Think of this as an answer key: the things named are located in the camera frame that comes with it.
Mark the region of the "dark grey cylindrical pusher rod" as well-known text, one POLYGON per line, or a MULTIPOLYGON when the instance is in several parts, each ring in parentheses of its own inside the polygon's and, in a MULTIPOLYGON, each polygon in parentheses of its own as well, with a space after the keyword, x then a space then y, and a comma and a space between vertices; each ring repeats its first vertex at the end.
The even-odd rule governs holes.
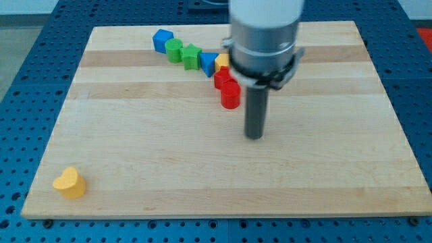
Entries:
POLYGON ((247 88, 244 133, 249 139, 263 136, 269 91, 266 88, 247 88))

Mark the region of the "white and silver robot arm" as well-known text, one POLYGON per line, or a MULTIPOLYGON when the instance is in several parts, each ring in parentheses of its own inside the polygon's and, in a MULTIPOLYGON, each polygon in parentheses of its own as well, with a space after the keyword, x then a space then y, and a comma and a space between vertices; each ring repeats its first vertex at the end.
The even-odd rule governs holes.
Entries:
POLYGON ((269 90, 282 89, 295 75, 304 49, 295 50, 304 0, 228 2, 231 75, 246 87, 244 134, 263 136, 269 90))

